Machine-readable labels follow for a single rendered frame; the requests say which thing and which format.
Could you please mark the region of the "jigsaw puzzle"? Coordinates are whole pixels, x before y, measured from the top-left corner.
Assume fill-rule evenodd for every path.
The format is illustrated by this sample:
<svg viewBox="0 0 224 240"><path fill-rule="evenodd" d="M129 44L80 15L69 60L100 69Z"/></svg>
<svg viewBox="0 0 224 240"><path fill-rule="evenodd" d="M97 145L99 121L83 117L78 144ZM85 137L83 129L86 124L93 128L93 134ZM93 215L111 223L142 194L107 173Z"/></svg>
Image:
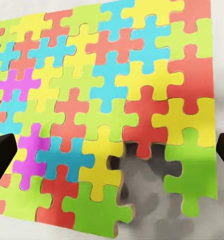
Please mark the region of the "jigsaw puzzle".
<svg viewBox="0 0 224 240"><path fill-rule="evenodd" d="M0 20L0 136L18 152L0 179L0 215L116 239L113 157L165 160L164 178L199 215L217 198L211 0L115 0Z"/></svg>

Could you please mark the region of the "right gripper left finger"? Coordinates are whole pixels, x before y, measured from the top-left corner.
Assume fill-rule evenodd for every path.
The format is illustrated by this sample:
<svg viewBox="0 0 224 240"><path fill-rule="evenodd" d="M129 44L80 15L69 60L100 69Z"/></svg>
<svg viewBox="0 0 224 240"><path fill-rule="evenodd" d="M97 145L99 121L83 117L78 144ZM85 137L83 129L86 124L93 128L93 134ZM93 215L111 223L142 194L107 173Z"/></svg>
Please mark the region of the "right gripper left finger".
<svg viewBox="0 0 224 240"><path fill-rule="evenodd" d="M0 136L0 179L18 152L13 133Z"/></svg>

